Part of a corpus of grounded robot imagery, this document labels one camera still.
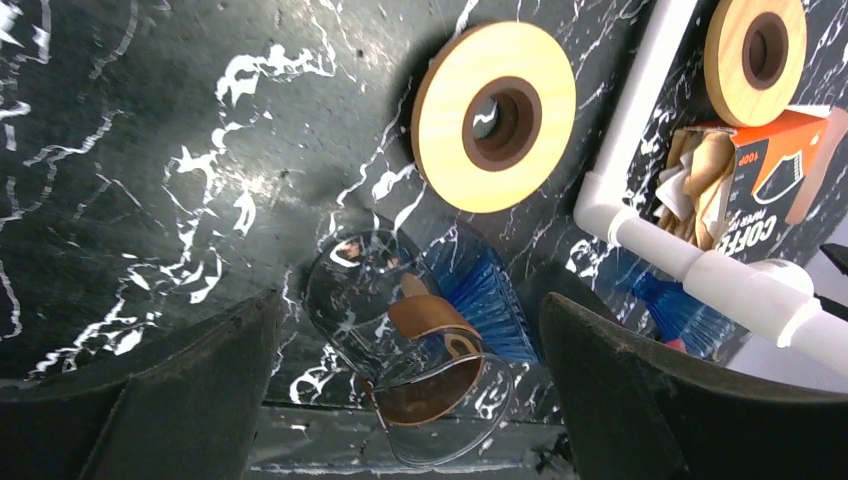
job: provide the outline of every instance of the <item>clear glass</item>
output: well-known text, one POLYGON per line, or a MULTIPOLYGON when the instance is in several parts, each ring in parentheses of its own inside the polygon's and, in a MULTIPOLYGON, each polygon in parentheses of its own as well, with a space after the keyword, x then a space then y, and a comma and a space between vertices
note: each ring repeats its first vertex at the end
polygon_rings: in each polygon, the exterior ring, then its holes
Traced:
POLYGON ((368 386, 395 457, 416 467, 483 442, 514 393, 509 365, 470 328, 401 335, 389 307, 422 294, 438 296, 439 288, 421 252, 402 232, 374 228, 324 251, 305 298, 312 322, 368 386))

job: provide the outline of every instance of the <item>brown inner ring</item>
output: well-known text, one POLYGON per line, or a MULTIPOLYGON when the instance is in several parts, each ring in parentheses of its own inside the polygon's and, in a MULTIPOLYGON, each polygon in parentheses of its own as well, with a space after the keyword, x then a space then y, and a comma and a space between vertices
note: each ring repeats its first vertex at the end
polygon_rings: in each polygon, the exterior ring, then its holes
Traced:
POLYGON ((471 100, 462 122, 462 144, 471 162, 482 170, 505 170, 524 158, 539 136, 542 101, 526 80, 492 80, 471 100), (474 138, 474 116, 491 98, 497 103, 497 123, 483 138, 474 138))
POLYGON ((742 45, 745 79, 757 90, 765 90, 780 79, 789 55, 789 34, 773 12, 757 16, 748 27, 742 45))

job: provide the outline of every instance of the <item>marble surface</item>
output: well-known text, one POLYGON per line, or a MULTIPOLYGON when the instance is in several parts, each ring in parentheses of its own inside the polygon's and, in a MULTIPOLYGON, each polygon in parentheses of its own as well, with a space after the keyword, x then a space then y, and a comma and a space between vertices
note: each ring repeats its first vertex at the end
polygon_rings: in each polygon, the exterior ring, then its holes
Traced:
MULTIPOLYGON (((471 223, 520 283, 557 259, 603 289, 635 263, 569 211, 597 152, 648 0, 0 0, 0 375, 37 380, 108 359, 267 286, 291 306, 268 400, 361 408, 301 292, 322 243, 375 211, 422 248, 471 223), (469 26, 532 22, 563 46, 578 109, 558 167, 503 212, 457 212, 411 163, 428 60, 469 26)), ((627 198, 646 215, 671 131, 712 118, 702 1, 645 128, 627 198)), ((848 6, 805 0, 795 100, 848 106, 848 6)), ((771 256, 809 259, 848 205, 836 154, 810 218, 771 256)), ((632 299, 603 293, 634 329, 632 299)), ((541 367, 515 365, 513 421, 557 422, 541 367)))

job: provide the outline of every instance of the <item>wooden coaster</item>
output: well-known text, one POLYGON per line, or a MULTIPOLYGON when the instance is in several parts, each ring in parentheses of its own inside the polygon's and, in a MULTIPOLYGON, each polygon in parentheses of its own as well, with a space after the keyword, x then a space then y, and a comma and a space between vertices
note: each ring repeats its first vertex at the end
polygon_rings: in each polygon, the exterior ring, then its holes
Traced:
POLYGON ((576 109, 574 74, 562 47, 528 23, 475 28, 434 59, 415 97, 412 148, 418 171, 456 208, 509 208, 536 191, 562 157, 576 109), (498 115, 479 139, 474 116, 489 100, 498 115))
POLYGON ((807 24, 800 0, 722 0, 704 48, 707 93, 736 127, 776 119, 801 80, 807 24))

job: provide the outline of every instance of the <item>brush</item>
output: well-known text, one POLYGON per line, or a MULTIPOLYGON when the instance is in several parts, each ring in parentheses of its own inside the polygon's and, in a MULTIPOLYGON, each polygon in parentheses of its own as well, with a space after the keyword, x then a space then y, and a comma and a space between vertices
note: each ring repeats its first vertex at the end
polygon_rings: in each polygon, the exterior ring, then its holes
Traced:
POLYGON ((618 285, 645 303, 664 343, 692 356, 709 357, 736 328, 733 320, 683 291, 679 282, 632 269, 618 285))
POLYGON ((527 320, 497 252, 470 225, 457 222, 451 241, 434 242, 424 253, 442 296, 506 360, 538 363, 527 320))

